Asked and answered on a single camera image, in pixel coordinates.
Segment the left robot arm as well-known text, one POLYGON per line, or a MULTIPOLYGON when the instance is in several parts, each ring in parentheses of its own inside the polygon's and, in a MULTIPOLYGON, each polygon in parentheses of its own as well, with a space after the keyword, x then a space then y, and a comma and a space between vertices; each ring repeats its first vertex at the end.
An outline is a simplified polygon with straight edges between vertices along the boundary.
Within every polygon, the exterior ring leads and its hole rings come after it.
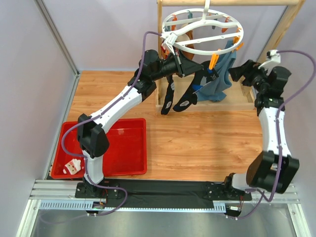
POLYGON ((77 140, 84 157, 85 174, 77 188, 77 197, 103 198, 103 156, 110 147, 107 133, 130 109, 146 100, 156 89, 156 80, 171 76, 186 77, 203 69, 181 51, 161 59, 158 52, 143 52, 139 68, 123 91, 100 110, 78 118, 77 140))

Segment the black sock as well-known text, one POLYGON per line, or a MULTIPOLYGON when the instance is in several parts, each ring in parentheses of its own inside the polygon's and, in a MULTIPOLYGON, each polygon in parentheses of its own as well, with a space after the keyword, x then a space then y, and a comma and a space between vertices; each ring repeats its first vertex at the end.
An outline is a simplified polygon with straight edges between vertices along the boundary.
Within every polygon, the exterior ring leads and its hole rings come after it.
POLYGON ((167 115, 169 113, 171 106, 173 104, 174 91, 175 91, 173 75, 167 76, 166 79, 168 82, 168 86, 167 86, 166 95, 164 98, 164 103, 160 112, 161 115, 167 115))
POLYGON ((208 83, 215 81, 219 75, 213 69, 209 69, 210 61, 202 62, 203 69, 195 72, 194 78, 189 87, 179 99, 178 103, 173 106, 175 112, 182 112, 190 105, 196 105, 198 102, 197 93, 208 83))

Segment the teal blue sock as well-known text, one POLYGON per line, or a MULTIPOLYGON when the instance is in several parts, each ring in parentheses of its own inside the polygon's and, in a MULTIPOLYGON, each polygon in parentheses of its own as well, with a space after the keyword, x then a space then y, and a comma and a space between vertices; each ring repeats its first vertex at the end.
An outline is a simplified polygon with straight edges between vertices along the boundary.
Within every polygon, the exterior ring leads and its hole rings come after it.
POLYGON ((229 80, 228 69, 230 69, 233 66, 236 57, 236 51, 231 51, 229 53, 219 55, 219 59, 214 67, 214 70, 217 72, 219 77, 215 81, 205 85, 197 93, 198 102, 220 102, 226 98, 224 90, 232 86, 232 83, 229 80))

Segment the red santa sock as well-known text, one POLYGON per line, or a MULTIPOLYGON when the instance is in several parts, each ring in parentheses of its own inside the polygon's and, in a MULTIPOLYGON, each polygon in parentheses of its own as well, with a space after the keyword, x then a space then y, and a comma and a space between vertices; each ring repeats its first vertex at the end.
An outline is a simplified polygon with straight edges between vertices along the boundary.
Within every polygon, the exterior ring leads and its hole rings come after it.
POLYGON ((174 54, 173 46, 170 44, 162 43, 161 44, 161 56, 163 59, 166 59, 169 54, 174 54))
POLYGON ((73 158, 62 169, 65 175, 75 175, 82 170, 81 159, 73 158))

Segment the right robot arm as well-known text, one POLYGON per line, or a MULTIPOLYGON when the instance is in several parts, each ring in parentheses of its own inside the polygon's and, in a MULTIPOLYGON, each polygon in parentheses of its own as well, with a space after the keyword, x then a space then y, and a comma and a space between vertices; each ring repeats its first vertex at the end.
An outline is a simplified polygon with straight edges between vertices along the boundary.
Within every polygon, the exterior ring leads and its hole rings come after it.
POLYGON ((247 60, 239 67, 230 68, 229 73, 233 81, 244 77, 242 85, 254 87, 258 92, 254 106, 262 129, 263 148, 247 172, 231 173, 225 178, 224 187, 240 195, 248 188, 283 194, 300 166, 299 160, 291 155, 284 131, 282 94, 291 72, 282 66, 268 70, 264 64, 247 60))

